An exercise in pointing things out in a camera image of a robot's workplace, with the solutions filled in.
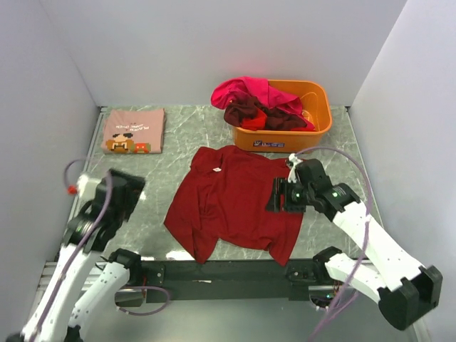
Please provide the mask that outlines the dark red t-shirt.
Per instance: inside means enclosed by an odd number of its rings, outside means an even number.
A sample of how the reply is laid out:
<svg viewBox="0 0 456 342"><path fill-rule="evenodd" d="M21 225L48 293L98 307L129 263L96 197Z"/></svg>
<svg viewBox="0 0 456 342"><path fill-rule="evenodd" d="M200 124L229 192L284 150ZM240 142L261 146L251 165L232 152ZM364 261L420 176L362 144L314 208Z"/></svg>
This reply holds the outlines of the dark red t-shirt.
<svg viewBox="0 0 456 342"><path fill-rule="evenodd" d="M273 181L287 177L284 158L267 157L229 145L201 147L167 211L164 225L199 263L219 240L264 250L280 265L289 260L303 216L268 212Z"/></svg>

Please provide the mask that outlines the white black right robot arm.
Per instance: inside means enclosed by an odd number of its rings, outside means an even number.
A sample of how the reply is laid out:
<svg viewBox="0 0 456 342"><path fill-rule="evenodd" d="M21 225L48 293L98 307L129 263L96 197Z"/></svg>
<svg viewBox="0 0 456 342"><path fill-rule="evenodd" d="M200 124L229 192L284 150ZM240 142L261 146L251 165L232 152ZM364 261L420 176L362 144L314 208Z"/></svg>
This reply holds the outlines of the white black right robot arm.
<svg viewBox="0 0 456 342"><path fill-rule="evenodd" d="M314 257L313 277L318 283L348 284L377 303L385 320L399 331L438 306L443 281L438 268L426 267L409 255L347 184L332 183L319 160L291 154L286 164L289 175L274 179L267 210L303 213L313 207L345 232L371 262L365 266L329 247Z"/></svg>

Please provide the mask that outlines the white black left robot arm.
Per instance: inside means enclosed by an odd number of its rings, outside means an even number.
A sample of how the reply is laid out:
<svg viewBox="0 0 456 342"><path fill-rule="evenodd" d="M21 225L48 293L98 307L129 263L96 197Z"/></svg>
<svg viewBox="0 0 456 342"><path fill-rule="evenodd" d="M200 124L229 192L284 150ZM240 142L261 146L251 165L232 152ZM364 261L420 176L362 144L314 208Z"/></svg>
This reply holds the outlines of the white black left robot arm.
<svg viewBox="0 0 456 342"><path fill-rule="evenodd" d="M142 278L141 257L114 252L89 287L86 279L108 242L133 213L145 179L111 169L103 179L82 174L68 192L85 204L67 223L58 263L45 293L26 325L7 341L82 341L90 322L124 285Z"/></svg>

